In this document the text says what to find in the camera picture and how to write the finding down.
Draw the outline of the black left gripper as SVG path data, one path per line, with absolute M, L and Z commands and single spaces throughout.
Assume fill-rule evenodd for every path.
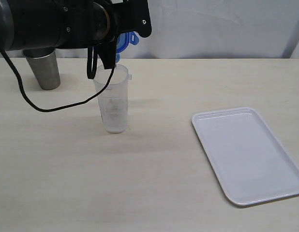
M 147 38 L 152 33 L 150 11 L 146 0 L 95 0 L 93 6 L 97 52 L 105 69 L 115 66 L 118 37 L 127 32 L 137 32 Z

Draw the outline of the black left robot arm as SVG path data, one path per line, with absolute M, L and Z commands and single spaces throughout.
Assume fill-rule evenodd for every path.
M 147 38 L 148 2 L 125 0 L 0 0 L 0 49 L 94 47 L 105 69 L 115 65 L 119 35 Z

